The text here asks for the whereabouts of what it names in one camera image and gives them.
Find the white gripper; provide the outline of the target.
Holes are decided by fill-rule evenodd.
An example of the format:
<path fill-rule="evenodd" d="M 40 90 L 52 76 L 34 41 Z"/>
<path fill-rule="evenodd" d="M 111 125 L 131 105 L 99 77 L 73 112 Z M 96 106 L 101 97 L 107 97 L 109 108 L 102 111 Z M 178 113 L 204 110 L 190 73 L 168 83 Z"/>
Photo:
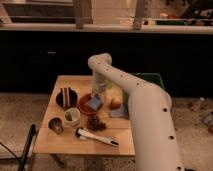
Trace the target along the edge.
<path fill-rule="evenodd" d="M 104 76 L 94 73 L 91 81 L 92 95 L 102 95 L 107 87 L 107 82 Z"/>

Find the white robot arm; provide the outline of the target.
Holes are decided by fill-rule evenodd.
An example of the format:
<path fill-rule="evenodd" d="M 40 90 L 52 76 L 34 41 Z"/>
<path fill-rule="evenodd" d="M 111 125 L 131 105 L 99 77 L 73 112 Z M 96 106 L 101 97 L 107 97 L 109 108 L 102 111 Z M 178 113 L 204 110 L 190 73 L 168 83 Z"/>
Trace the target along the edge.
<path fill-rule="evenodd" d="M 119 86 L 128 97 L 136 171 L 184 171 L 171 116 L 172 100 L 160 86 L 112 66 L 107 53 L 88 59 L 92 90 L 105 90 L 105 81 Z"/>

